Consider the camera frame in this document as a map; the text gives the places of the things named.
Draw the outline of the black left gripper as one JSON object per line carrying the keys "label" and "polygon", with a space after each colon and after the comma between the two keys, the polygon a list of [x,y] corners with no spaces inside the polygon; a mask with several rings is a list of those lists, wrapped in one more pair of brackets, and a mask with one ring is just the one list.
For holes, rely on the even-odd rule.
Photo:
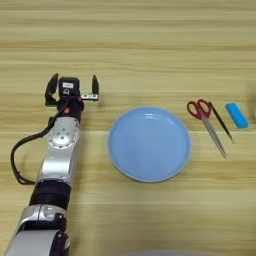
{"label": "black left gripper", "polygon": [[56,92],[58,83],[58,74],[54,74],[49,80],[45,91],[45,105],[55,106],[57,104],[59,117],[72,117],[81,121],[81,115],[85,108],[85,101],[98,101],[99,100],[99,82],[96,75],[92,77],[92,93],[82,94],[81,96],[68,96],[61,97],[57,100],[53,97]]}

